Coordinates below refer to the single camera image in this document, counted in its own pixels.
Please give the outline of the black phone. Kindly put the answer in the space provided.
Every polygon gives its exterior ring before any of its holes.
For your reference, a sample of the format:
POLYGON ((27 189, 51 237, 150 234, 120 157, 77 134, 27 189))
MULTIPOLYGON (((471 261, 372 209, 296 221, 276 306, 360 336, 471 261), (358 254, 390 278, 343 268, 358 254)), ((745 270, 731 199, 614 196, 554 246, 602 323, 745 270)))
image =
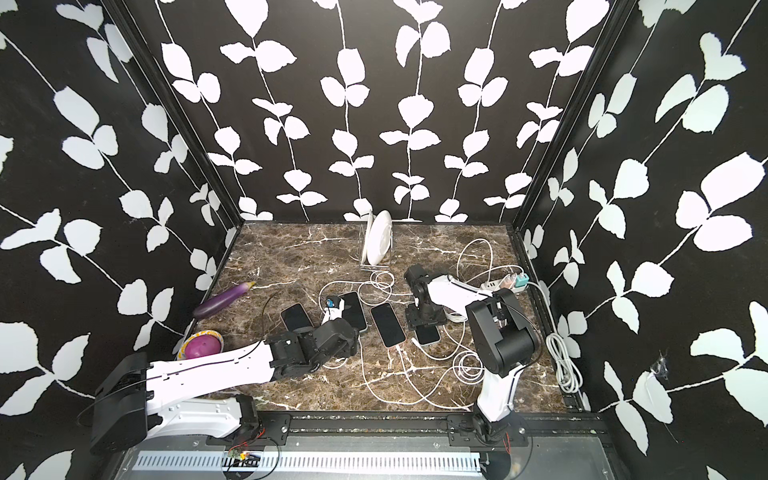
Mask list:
POLYGON ((427 346, 440 341, 440 333, 434 325, 418 326, 414 328, 416 341, 420 346, 427 346))
POLYGON ((366 331, 368 325, 358 294, 356 292, 345 293, 340 296, 340 299, 343 301, 342 318, 358 332, 366 331))
POLYGON ((283 324, 288 332, 306 333, 314 329, 314 325, 303 306, 296 303, 280 313, 283 324))
POLYGON ((373 307, 371 315, 382 342, 387 348, 398 346, 406 340, 400 322, 389 303, 373 307))

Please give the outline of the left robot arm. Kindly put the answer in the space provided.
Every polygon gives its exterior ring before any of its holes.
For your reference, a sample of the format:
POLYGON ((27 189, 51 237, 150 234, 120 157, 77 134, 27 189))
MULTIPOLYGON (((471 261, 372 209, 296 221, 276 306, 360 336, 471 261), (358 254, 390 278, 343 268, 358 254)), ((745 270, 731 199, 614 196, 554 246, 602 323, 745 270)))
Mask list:
POLYGON ((145 353, 124 358, 98 387, 90 451, 124 451, 146 439, 207 436, 235 444, 265 428, 247 396, 211 400, 209 394, 242 385, 299 378, 331 359, 356 355, 365 317, 357 294, 331 296, 323 323, 210 356, 150 362, 145 353))

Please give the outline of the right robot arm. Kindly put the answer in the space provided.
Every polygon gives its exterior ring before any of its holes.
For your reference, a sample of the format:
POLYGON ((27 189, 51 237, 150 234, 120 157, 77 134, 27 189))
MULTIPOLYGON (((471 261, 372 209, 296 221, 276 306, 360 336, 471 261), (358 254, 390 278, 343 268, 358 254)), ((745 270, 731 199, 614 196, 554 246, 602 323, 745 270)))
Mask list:
POLYGON ((437 328, 448 322, 448 312, 466 319, 484 369, 471 430, 485 444, 507 439, 517 430, 512 403, 518 379, 541 346, 514 292, 483 290, 449 274, 432 275, 420 265, 409 267, 405 280, 414 298, 405 318, 419 343, 440 338, 437 328))

